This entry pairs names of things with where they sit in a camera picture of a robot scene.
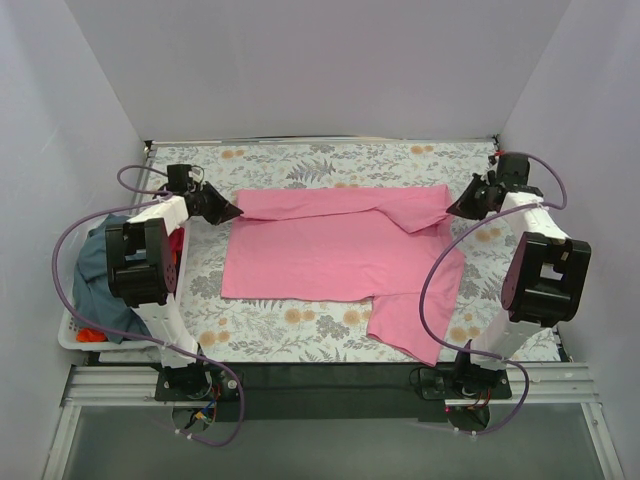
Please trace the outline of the pink t shirt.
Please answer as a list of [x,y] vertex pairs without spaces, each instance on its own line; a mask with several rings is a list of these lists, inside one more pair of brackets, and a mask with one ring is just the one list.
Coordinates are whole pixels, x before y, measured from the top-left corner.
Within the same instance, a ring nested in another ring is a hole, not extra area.
[[434,365],[453,317],[465,257],[447,255],[444,185],[241,190],[221,295],[229,299],[371,299],[367,334]]

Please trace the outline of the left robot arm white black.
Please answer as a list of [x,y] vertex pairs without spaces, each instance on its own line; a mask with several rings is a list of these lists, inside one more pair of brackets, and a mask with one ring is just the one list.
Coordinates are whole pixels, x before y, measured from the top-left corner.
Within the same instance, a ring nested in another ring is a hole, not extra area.
[[211,392],[213,377],[197,358],[199,344],[179,312],[176,295],[185,252],[174,251],[170,238],[179,231],[187,233],[193,217],[217,226],[243,211],[204,179],[202,167],[191,164],[168,166],[157,195],[158,203],[105,229],[108,286],[157,341],[168,387],[200,400]]

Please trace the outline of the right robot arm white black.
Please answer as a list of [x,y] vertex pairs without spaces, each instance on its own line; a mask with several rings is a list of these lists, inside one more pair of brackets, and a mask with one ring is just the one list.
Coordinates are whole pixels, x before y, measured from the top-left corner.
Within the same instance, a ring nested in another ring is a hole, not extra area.
[[572,320],[579,307],[591,247],[554,222],[541,190],[528,183],[531,160],[518,152],[491,155],[490,169],[473,175],[447,210],[469,220],[505,213],[518,238],[499,313],[454,361],[451,385],[463,397],[495,389],[506,379],[507,362],[531,337]]

